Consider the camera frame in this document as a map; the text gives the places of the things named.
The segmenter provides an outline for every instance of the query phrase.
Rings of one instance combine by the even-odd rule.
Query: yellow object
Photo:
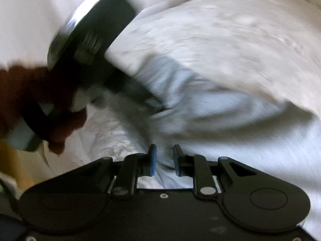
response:
[[[21,190],[34,185],[27,173],[22,169],[18,154],[14,148],[0,139],[0,172],[14,178]]]

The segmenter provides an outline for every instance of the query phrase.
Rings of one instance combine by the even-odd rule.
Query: white wall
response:
[[[50,42],[59,26],[83,0],[0,0],[0,64],[24,59],[46,62]],[[168,1],[142,0],[144,8]]]

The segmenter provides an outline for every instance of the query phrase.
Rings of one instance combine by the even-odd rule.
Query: screw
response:
[[[200,192],[203,194],[203,195],[213,195],[216,193],[216,189],[215,188],[212,188],[212,187],[203,187],[200,189]]]
[[[37,241],[37,239],[35,239],[34,237],[27,237],[26,241]]]
[[[165,194],[165,193],[160,194],[160,198],[168,198],[168,194]]]
[[[128,189],[126,189],[124,187],[116,187],[113,189],[113,193],[117,196],[123,196],[128,193]]]

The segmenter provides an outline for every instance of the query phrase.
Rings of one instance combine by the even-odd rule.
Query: garment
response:
[[[273,105],[221,87],[164,55],[154,57],[136,79],[166,110],[149,113],[121,95],[110,96],[109,107],[137,149],[157,145],[158,183],[193,185],[191,178],[175,175],[175,144],[207,160],[228,156],[302,188],[311,200],[304,229],[321,240],[321,122],[316,115],[291,102]]]

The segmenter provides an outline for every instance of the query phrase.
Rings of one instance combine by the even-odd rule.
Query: mattress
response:
[[[320,116],[320,28],[321,12],[303,0],[192,0],[133,22],[107,56],[134,75],[146,56],[165,54],[216,84],[269,102],[289,100]],[[68,139],[63,156],[79,166],[104,156],[121,160],[139,151],[141,145],[113,108],[89,107],[84,128]],[[56,174],[68,170],[52,157],[47,160]],[[320,165],[308,163],[315,182]],[[287,173],[286,165],[282,173]],[[163,186],[156,178],[139,181],[139,187]],[[315,219],[305,227],[321,240],[320,192],[315,195],[310,216]]]

